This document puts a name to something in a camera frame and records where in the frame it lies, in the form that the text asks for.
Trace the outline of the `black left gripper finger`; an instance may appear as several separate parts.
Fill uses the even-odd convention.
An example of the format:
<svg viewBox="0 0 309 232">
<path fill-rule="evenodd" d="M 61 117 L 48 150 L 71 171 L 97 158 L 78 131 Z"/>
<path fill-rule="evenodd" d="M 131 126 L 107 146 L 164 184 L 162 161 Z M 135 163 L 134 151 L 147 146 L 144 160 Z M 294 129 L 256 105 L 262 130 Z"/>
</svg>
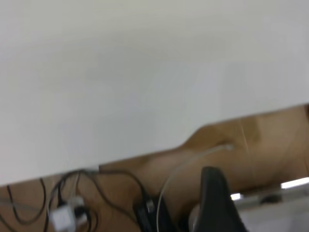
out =
<svg viewBox="0 0 309 232">
<path fill-rule="evenodd" d="M 198 232 L 246 232 L 224 173 L 215 167 L 204 167 L 201 172 L 200 211 Z"/>
</svg>

